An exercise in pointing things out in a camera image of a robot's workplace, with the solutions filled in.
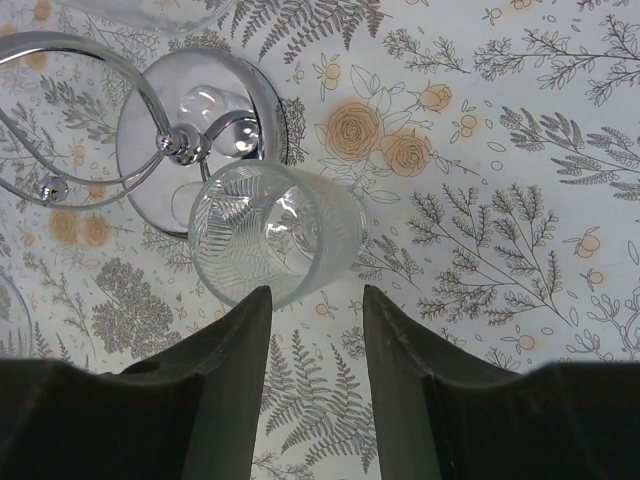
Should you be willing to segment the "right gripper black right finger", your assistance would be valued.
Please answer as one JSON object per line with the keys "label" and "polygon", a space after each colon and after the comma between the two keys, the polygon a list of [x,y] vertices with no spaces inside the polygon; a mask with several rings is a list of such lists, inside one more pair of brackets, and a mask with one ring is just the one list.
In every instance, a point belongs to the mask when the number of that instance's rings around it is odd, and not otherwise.
{"label": "right gripper black right finger", "polygon": [[635,479],[639,367],[496,367],[363,292],[363,330],[385,479]]}

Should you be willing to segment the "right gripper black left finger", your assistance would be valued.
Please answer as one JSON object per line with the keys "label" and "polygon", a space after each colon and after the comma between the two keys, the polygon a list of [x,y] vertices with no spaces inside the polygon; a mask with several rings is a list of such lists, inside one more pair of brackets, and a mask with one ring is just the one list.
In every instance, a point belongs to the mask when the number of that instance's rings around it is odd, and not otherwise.
{"label": "right gripper black left finger", "polygon": [[5,479],[247,479],[272,295],[118,374],[53,359],[1,363]]}

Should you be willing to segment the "clear wine glass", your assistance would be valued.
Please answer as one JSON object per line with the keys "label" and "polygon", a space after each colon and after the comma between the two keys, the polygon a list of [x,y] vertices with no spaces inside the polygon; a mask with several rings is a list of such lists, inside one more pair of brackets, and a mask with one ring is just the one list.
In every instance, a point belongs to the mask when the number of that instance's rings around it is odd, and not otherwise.
{"label": "clear wine glass", "polygon": [[1,275],[1,357],[32,357],[33,326],[26,303],[14,283]]}
{"label": "clear wine glass", "polygon": [[190,34],[228,13],[233,0],[67,0],[60,4],[104,20],[163,34]]}

